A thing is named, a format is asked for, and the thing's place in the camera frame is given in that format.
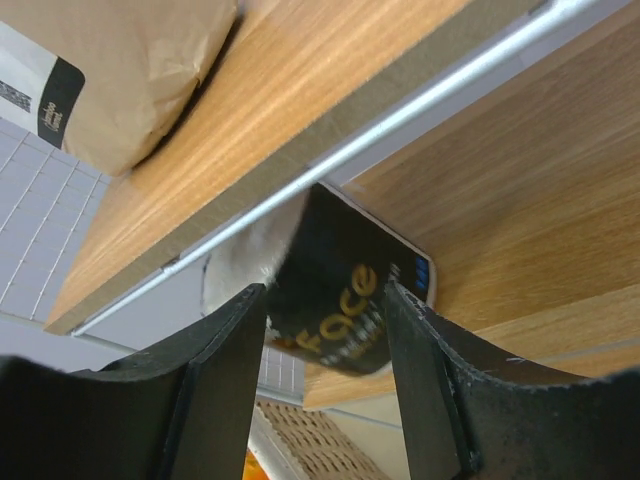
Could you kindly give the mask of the brown paper towel roll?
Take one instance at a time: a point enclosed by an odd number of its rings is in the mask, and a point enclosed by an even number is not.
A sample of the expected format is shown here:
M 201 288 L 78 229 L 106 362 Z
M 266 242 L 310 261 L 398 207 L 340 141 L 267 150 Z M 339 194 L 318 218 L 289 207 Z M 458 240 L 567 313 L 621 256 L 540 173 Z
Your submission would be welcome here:
M 1 115 L 120 175 L 170 131 L 237 13 L 235 1 L 4 1 Z

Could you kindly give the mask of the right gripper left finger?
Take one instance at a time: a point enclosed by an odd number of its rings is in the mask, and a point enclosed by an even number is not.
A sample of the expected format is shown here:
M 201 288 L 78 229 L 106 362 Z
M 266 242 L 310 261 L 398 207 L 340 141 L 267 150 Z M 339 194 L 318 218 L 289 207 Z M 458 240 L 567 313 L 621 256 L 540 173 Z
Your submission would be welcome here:
M 252 284 L 98 371 L 1 360 L 5 479 L 238 479 L 266 326 Z

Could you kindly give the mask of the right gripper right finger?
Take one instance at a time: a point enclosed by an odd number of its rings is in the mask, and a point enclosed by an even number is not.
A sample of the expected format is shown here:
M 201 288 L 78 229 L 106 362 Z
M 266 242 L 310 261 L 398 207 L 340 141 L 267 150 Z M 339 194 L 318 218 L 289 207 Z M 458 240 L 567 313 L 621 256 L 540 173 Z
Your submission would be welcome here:
M 639 371 L 586 378 L 517 357 L 403 286 L 384 311 L 414 479 L 635 479 Z

